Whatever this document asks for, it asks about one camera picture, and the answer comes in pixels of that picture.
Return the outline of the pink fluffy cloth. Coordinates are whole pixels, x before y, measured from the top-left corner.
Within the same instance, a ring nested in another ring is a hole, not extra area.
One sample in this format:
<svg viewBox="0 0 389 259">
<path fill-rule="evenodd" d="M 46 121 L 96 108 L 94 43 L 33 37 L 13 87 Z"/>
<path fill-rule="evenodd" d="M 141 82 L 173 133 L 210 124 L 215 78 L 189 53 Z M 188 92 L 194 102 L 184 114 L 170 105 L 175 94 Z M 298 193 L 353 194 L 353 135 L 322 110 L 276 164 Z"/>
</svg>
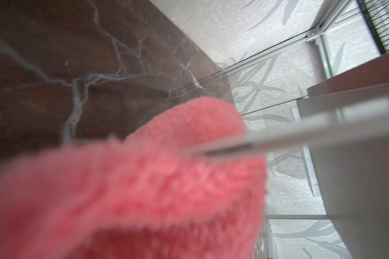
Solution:
<svg viewBox="0 0 389 259">
<path fill-rule="evenodd" d="M 110 138 L 0 166 L 0 259 L 250 259 L 264 158 L 184 150 L 245 133 L 235 107 L 197 98 Z"/>
</svg>

